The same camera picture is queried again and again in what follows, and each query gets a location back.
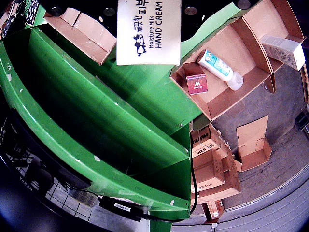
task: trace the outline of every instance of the corrugated cardboard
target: corrugated cardboard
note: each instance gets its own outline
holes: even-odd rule
[[[237,167],[233,160],[232,151],[228,147],[227,151],[227,156],[222,159],[223,172],[230,171],[233,176],[238,178]]]
[[[189,95],[183,81],[183,66],[172,70],[171,79],[184,90],[209,120],[215,120],[233,107],[270,78],[272,73],[262,45],[244,18],[227,21],[185,56],[182,63],[195,62],[203,49],[215,53],[244,78],[243,86],[237,91],[232,91],[225,82],[202,68],[207,76],[208,92]]]
[[[225,183],[222,162],[214,150],[193,158],[193,168],[198,191],[210,189]],[[191,191],[194,192],[192,178]]]
[[[223,185],[201,191],[198,193],[197,204],[224,199],[240,193],[240,182],[238,177],[230,171],[224,173],[225,183]],[[194,194],[191,194],[191,205],[194,204]]]
[[[264,35],[272,35],[299,43],[304,41],[299,23],[287,0],[263,0],[251,8],[243,18],[259,40]],[[267,86],[271,92],[275,92],[276,86],[273,73],[283,63],[273,58],[267,58],[267,62],[272,71],[272,82],[268,82]]]
[[[211,149],[216,150],[219,148],[219,134],[211,124],[201,130],[193,131],[191,135],[193,138],[192,157],[201,155]]]
[[[205,224],[216,223],[224,212],[224,207],[221,200],[207,202],[202,204],[202,207],[207,220]]]
[[[211,214],[212,220],[215,220],[222,215],[224,208],[223,208],[223,205],[221,205],[222,204],[221,200],[220,201],[207,202],[206,204],[207,204],[208,210]]]
[[[74,25],[74,23],[76,22],[78,16],[80,15],[80,11],[75,10],[73,8],[68,8],[65,13],[63,13],[63,15],[59,16],[60,18],[62,18],[64,21],[66,21],[67,23],[69,23],[71,26]]]
[[[221,136],[219,136],[219,149],[216,150],[216,153],[223,159],[224,157],[227,156],[228,149],[229,147],[227,147],[227,144],[224,141],[224,139]]]
[[[269,160],[272,149],[265,138],[268,116],[237,128],[237,170],[243,172]]]
[[[77,10],[68,8],[60,17],[46,13],[44,19],[99,65],[104,63],[116,44],[116,38],[99,22]]]
[[[225,183],[198,193],[197,204],[224,199],[240,193],[240,181],[236,164],[233,161],[232,152],[228,149],[228,155],[222,160]],[[194,204],[194,194],[191,194],[191,205]]]

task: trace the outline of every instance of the green plastic container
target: green plastic container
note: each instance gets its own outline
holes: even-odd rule
[[[189,216],[188,124],[168,136],[39,28],[0,41],[0,62],[10,107],[92,181],[90,191],[131,199],[168,219]]]

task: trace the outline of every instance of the bottle cap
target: bottle cap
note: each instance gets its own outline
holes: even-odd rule
[[[232,79],[227,82],[227,85],[233,91],[239,90],[242,84],[243,84],[243,77],[238,72],[234,72]]]

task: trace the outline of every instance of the white bottle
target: white bottle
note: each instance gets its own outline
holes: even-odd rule
[[[221,80],[226,81],[227,85],[232,90],[236,91],[242,86],[242,76],[238,72],[233,72],[230,66],[225,64],[220,58],[216,57],[210,51],[203,50],[199,55],[197,62]]]

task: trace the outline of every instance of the black cable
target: black cable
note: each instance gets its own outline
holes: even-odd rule
[[[190,139],[191,139],[191,157],[190,157],[191,158],[191,173],[192,173],[192,179],[193,179],[193,185],[194,185],[194,204],[190,211],[190,215],[191,215],[197,206],[197,180],[195,179],[194,168],[193,168],[193,157],[192,157],[193,138],[192,138],[191,133],[190,133]]]

